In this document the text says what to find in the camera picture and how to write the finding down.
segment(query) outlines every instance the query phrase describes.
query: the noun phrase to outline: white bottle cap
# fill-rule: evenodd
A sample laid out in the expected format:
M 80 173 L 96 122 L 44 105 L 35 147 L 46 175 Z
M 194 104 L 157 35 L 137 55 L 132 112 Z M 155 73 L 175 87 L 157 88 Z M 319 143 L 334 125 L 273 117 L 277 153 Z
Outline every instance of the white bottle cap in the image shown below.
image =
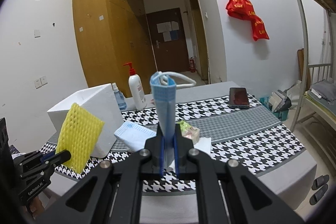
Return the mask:
M 112 83 L 112 88 L 113 88 L 113 91 L 115 91 L 115 92 L 119 91 L 116 83 Z

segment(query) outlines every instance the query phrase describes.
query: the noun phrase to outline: yellow foam sleeve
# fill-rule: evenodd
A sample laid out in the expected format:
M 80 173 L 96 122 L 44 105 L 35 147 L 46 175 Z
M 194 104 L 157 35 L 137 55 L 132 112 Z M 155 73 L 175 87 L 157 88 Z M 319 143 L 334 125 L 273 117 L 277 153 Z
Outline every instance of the yellow foam sleeve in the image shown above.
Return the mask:
M 58 137 L 56 153 L 68 150 L 71 159 L 64 165 L 76 173 L 82 173 L 95 148 L 105 122 L 86 109 L 73 103 L 63 122 Z

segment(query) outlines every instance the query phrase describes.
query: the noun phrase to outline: phone screen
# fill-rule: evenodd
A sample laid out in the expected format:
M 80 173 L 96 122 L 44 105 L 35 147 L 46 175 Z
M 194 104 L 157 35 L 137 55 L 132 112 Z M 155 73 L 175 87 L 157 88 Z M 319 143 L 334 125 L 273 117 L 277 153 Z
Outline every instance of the phone screen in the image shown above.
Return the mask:
M 248 106 L 249 98 L 245 88 L 230 88 L 230 105 Z

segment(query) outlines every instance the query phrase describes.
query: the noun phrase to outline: face mask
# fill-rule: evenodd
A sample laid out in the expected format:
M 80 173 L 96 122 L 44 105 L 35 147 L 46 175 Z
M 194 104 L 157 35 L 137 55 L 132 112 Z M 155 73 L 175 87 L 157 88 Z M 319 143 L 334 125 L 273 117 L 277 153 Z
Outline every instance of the face mask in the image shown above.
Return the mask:
M 170 76 L 181 78 L 189 84 L 177 85 Z M 189 77 L 171 71 L 157 71 L 150 79 L 157 117 L 165 141 L 164 168 L 174 160 L 176 89 L 192 87 L 195 84 L 196 81 Z

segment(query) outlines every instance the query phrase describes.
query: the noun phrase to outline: bunk bed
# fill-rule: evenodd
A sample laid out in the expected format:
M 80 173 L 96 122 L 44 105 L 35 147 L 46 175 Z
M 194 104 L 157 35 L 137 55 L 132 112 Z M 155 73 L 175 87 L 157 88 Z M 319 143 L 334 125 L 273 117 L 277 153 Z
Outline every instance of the bunk bed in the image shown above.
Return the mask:
M 309 128 L 304 124 L 305 121 L 313 118 L 316 122 L 320 122 L 315 114 L 318 114 L 322 119 L 324 119 L 334 130 L 336 130 L 336 105 L 330 105 L 326 100 L 319 99 L 310 90 L 306 91 L 306 86 L 310 87 L 313 83 L 322 81 L 324 79 L 332 78 L 333 76 L 333 63 L 334 63 L 334 44 L 333 44 L 333 30 L 331 25 L 331 14 L 336 13 L 336 5 L 333 0 L 314 0 L 320 4 L 327 12 L 328 26 L 330 32 L 330 62 L 323 64 L 310 64 L 309 63 L 309 44 L 308 44 L 308 32 L 307 23 L 305 18 L 305 10 L 301 0 L 297 0 L 301 15 L 302 29 L 303 29 L 303 42 L 304 42 L 304 60 L 303 60 L 303 75 L 302 84 L 300 88 L 300 98 L 294 119 L 291 125 L 291 131 L 293 132 L 295 126 L 300 124 L 302 128 L 307 131 L 307 133 L 315 140 L 315 142 L 320 146 L 325 155 L 330 160 L 333 167 L 336 169 L 336 136 L 332 136 L 329 142 L 324 145 L 321 143 L 320 139 L 317 138 Z M 310 115 L 298 119 L 300 115 L 301 108 L 303 105 L 307 105 L 313 113 Z

